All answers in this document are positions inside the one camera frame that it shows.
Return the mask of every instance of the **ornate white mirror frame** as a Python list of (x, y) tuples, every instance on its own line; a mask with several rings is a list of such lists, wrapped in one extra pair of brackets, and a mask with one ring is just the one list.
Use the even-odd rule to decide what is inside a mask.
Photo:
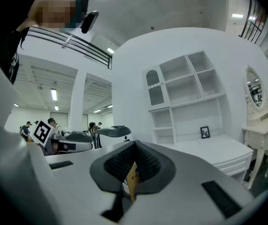
[[(259, 79), (261, 89), (262, 89), (262, 103), (261, 106), (257, 106), (251, 96), (250, 90), (248, 88), (248, 80), (247, 80), (247, 74), (253, 73), (257, 78)], [(256, 71), (250, 67), (247, 66), (244, 74), (244, 87), (245, 87), (245, 93), (246, 93), (246, 101), (247, 101), (247, 124), (249, 126), (255, 126), (260, 123), (261, 119), (263, 117), (268, 116), (268, 97), (266, 93), (266, 89), (264, 86), (264, 83), (262, 82), (259, 75), (256, 73)]]
[[(248, 88), (248, 80), (247, 80), (247, 74), (248, 73), (253, 73), (258, 79), (259, 79), (259, 83), (261, 85), (261, 89), (262, 89), (262, 103), (260, 106), (257, 106), (254, 102), (254, 100), (252, 99), (250, 90)], [(264, 87), (264, 84), (262, 83), (262, 80), (260, 79), (259, 75), (256, 73), (256, 71), (250, 67), (247, 66), (246, 70), (245, 70), (245, 75), (244, 75), (244, 86), (245, 86), (245, 92), (246, 92), (246, 101), (248, 103), (248, 108), (250, 106), (252, 106), (254, 109), (258, 110), (258, 111), (262, 111), (264, 110), (267, 106), (268, 106), (268, 99), (267, 99), (267, 95), (266, 95), (266, 90)]]

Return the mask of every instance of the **desk drawer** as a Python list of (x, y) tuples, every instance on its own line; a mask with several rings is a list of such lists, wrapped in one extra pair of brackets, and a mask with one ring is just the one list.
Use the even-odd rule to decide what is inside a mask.
[(219, 170), (223, 171), (224, 173), (228, 174), (238, 170), (239, 171), (247, 170), (250, 166), (251, 159), (252, 154), (248, 154), (244, 157), (240, 157), (232, 161), (217, 164), (214, 166), (217, 167)]

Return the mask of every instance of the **oval mirror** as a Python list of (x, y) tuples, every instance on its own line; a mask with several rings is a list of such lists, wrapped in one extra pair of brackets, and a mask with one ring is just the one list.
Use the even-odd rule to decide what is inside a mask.
[(250, 91), (251, 97), (254, 103), (260, 107), (262, 105), (263, 95), (262, 95), (262, 85), (260, 83), (260, 78), (251, 71), (247, 72), (247, 86)]

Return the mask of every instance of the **cardboard piece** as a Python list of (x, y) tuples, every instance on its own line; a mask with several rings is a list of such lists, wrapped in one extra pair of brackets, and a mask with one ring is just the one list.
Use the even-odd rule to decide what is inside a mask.
[(135, 201), (135, 190), (139, 184), (139, 173), (136, 163), (133, 164), (129, 174), (126, 176), (126, 179), (128, 181), (130, 199), (133, 203)]

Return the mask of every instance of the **white table surface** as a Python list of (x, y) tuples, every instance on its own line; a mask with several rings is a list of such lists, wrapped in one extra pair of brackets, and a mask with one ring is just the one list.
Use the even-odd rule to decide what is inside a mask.
[(268, 133), (268, 118), (264, 119), (256, 126), (245, 126), (242, 129), (245, 131), (251, 131), (259, 134), (266, 134)]
[(178, 150), (216, 165), (252, 154), (253, 150), (228, 135), (178, 142)]

